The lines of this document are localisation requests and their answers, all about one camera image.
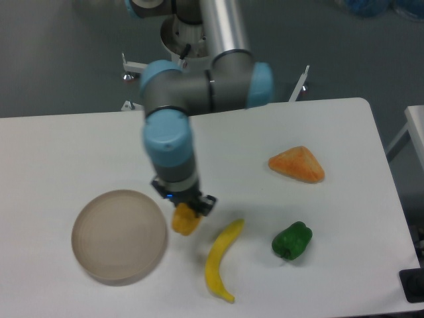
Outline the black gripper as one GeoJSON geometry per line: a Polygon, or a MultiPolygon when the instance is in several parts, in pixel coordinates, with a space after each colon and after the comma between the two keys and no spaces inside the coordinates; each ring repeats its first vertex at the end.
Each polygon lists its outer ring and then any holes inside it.
{"type": "Polygon", "coordinates": [[[196,217],[208,216],[217,203],[216,197],[201,195],[197,176],[180,182],[165,182],[155,177],[150,184],[162,199],[171,201],[175,206],[180,203],[190,205],[196,217]]]}

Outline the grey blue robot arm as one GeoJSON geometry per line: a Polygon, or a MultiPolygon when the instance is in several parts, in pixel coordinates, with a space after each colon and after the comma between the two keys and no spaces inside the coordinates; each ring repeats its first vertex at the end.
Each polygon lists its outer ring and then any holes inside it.
{"type": "Polygon", "coordinates": [[[141,74],[144,149],[156,175],[153,188],[174,205],[186,204],[206,216],[216,199],[203,195],[189,117],[263,106],[271,102],[271,67],[257,62],[248,47],[238,1],[127,1],[139,18],[173,15],[174,36],[185,44],[182,57],[205,41],[208,66],[183,69],[181,62],[158,60],[141,74]]]}

